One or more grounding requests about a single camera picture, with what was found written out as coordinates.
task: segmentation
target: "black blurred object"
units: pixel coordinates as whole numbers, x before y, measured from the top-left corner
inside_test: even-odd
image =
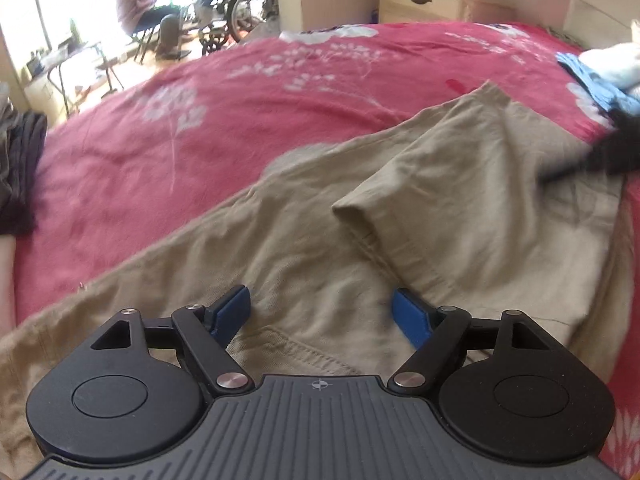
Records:
[[[30,233],[31,191],[47,133],[47,117],[17,112],[0,86],[0,235]]]
[[[538,173],[542,187],[577,173],[601,173],[620,176],[640,170],[640,116],[631,116],[612,108],[609,118],[614,131],[594,143],[582,156],[564,160]]]

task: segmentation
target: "blue cloth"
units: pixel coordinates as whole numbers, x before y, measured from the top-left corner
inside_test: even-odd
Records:
[[[597,72],[586,66],[574,54],[558,52],[556,59],[562,68],[574,76],[576,81],[591,95],[601,110],[608,112],[618,106],[623,112],[640,115],[640,101],[628,96],[622,90],[601,78]]]

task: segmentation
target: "pink bedspread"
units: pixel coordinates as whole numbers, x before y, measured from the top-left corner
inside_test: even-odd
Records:
[[[177,64],[111,97],[47,137],[38,228],[17,248],[18,321],[248,186],[276,156],[388,128],[487,79],[593,140],[604,122],[556,64],[558,50],[571,49],[524,26],[348,27]],[[640,196],[636,187],[629,192]],[[635,306],[632,332],[638,327]],[[640,468],[639,354],[628,337],[610,384],[618,420],[603,453],[627,477]]]

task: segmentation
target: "person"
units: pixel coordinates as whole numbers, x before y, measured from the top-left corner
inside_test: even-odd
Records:
[[[180,7],[156,7],[156,1],[158,0],[116,0],[118,22],[130,36],[160,25],[156,57],[180,59],[189,53],[175,52],[180,35]]]

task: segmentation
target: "nightstand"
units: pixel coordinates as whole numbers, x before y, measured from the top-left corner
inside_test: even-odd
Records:
[[[500,0],[380,0],[380,23],[503,23],[514,18],[514,9]]]

